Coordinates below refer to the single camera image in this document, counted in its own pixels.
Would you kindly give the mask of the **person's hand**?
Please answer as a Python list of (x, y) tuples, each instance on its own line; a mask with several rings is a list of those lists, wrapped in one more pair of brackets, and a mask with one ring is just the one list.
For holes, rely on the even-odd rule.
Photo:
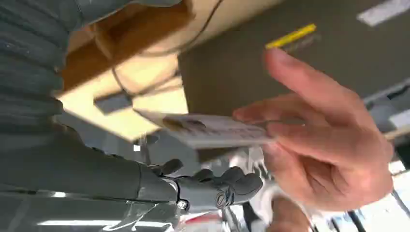
[(265, 163), (296, 201), (321, 210), (345, 211), (376, 202), (393, 189), (388, 164), (393, 147), (361, 98), (331, 77), (272, 48), (266, 69), (290, 93), (234, 112), (264, 123), (273, 141)]

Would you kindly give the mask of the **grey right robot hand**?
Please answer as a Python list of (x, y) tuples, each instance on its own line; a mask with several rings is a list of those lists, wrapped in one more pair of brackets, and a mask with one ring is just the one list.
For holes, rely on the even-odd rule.
[(65, 192), (81, 198), (142, 203), (185, 202), (189, 211), (221, 209), (250, 200), (262, 187), (240, 168), (214, 176), (167, 177), (159, 169), (106, 155), (71, 131), (0, 129), (0, 183), (10, 192)]

